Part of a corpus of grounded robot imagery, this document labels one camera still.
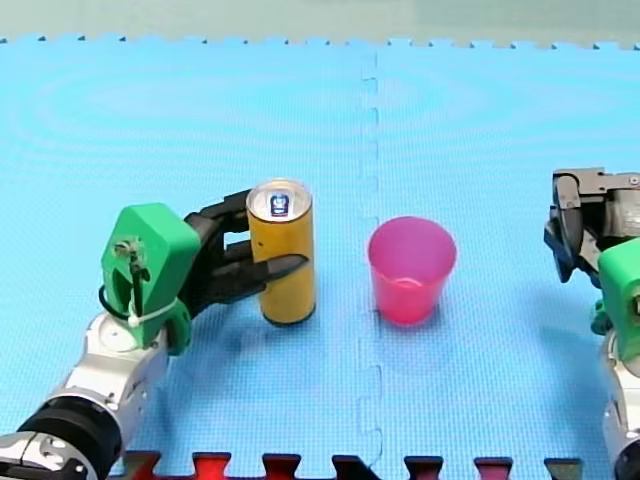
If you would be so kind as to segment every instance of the black cable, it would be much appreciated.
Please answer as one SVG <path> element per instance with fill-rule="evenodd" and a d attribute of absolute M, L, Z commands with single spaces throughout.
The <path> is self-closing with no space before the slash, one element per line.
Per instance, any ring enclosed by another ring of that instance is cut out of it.
<path fill-rule="evenodd" d="M 140 267 L 131 264 L 131 282 L 133 284 L 133 308 L 138 317 L 144 315 L 142 312 L 142 272 Z"/>
<path fill-rule="evenodd" d="M 98 300 L 100 301 L 100 305 L 102 305 L 102 308 L 104 308 L 109 314 L 111 314 L 112 316 L 120 320 L 127 320 L 129 318 L 127 315 L 123 315 L 122 313 L 118 312 L 115 308 L 113 308 L 111 305 L 109 305 L 109 302 L 107 302 L 107 299 L 104 296 L 104 290 L 105 290 L 104 285 L 102 285 L 98 290 Z"/>

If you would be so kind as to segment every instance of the can label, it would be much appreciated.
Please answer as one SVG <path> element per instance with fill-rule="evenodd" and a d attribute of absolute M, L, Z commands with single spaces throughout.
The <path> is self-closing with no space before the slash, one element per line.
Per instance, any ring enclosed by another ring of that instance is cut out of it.
<path fill-rule="evenodd" d="M 289 216 L 291 199 L 285 192 L 272 192 L 269 198 L 269 211 L 275 218 L 286 218 Z"/>

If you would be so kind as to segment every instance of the green robot part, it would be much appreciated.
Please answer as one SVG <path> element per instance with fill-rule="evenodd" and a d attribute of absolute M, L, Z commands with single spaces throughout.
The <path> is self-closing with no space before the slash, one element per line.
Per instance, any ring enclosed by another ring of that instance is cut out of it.
<path fill-rule="evenodd" d="M 611 322 L 620 359 L 628 361 L 640 355 L 640 238 L 602 252 L 598 269 L 602 286 L 600 318 Z"/>
<path fill-rule="evenodd" d="M 191 339 L 191 316 L 178 299 L 200 249 L 197 232 L 160 203 L 123 209 L 102 255 L 104 299 L 140 348 L 167 328 L 169 353 Z"/>

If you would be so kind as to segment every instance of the plastic cup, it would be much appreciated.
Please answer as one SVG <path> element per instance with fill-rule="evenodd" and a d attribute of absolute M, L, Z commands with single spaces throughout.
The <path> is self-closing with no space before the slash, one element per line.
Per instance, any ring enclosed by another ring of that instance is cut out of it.
<path fill-rule="evenodd" d="M 390 322 L 409 326 L 433 312 L 457 250 L 451 235 L 437 223 L 398 217 L 377 228 L 368 254 L 378 310 Z"/>

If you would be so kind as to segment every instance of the metal robot arm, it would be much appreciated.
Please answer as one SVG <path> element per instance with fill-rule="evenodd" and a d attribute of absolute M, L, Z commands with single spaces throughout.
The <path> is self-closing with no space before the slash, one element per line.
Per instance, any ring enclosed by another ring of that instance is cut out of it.
<path fill-rule="evenodd" d="M 579 269 L 602 290 L 591 328 L 605 335 L 604 438 L 616 480 L 640 479 L 640 174 L 554 172 L 544 239 L 562 283 Z"/>
<path fill-rule="evenodd" d="M 66 380 L 16 433 L 0 436 L 0 480 L 104 480 L 140 424 L 169 357 L 189 345 L 191 321 L 214 303 L 264 290 L 308 259 L 254 263 L 248 192 L 189 214 L 162 204 L 125 208 L 102 257 L 105 308 Z"/>

